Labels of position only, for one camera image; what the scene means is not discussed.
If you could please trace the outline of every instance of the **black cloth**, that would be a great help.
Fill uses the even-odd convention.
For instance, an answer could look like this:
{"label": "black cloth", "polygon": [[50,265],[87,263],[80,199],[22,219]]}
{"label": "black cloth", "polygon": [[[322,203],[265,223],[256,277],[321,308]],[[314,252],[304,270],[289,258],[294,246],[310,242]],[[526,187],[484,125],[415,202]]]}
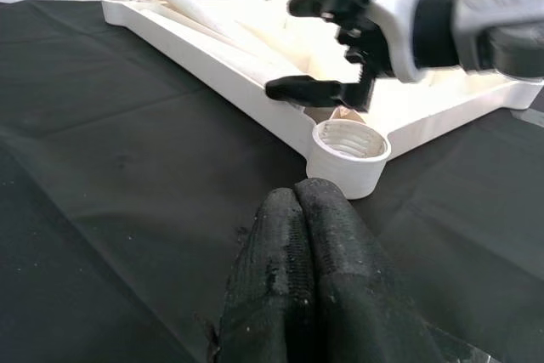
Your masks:
{"label": "black cloth", "polygon": [[[423,316],[505,362],[544,360],[543,137],[497,111],[391,161],[376,192],[354,202]],[[301,156],[133,33],[108,26],[99,3],[0,7],[0,140],[70,220],[62,231],[93,249],[85,262],[107,265],[150,312],[134,307],[124,321],[166,328],[191,355],[177,361],[205,360],[195,314],[218,322],[259,202],[304,178]],[[1,225],[3,235],[25,231]],[[31,247],[4,246],[2,256],[2,283],[21,260],[33,265]],[[70,292],[79,285],[72,272],[26,281],[25,291]],[[10,361],[44,361],[37,356],[48,350],[53,361],[85,361],[82,345],[105,333],[124,339],[118,353],[142,347],[106,298],[52,313],[38,295],[13,301],[20,291],[3,285],[10,302],[0,303]],[[103,291],[126,299],[117,286]],[[62,318],[91,313],[111,319],[83,331],[83,318]],[[107,346],[93,349],[95,361],[113,359]],[[153,361],[182,353],[165,350]]]}

